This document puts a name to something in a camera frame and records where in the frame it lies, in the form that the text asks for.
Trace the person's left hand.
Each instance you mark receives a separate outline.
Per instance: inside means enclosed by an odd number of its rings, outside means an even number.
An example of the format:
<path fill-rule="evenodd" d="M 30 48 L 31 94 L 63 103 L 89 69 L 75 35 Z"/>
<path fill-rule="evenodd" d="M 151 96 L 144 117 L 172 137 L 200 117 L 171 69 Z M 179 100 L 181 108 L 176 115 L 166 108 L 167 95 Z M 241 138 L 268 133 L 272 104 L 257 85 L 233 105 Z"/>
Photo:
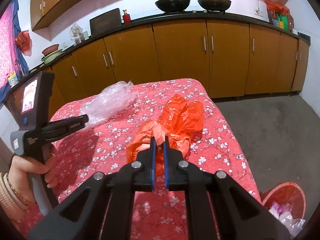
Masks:
<path fill-rule="evenodd" d="M 45 164 L 33 159 L 32 157 L 14 156 L 8 173 L 8 180 L 18 197 L 24 203 L 34 203 L 35 198 L 29 185 L 28 173 L 44 174 L 44 179 L 48 188 L 54 188 L 57 185 L 55 174 L 55 154 L 57 150 L 53 144 L 50 145 L 51 155 Z"/>

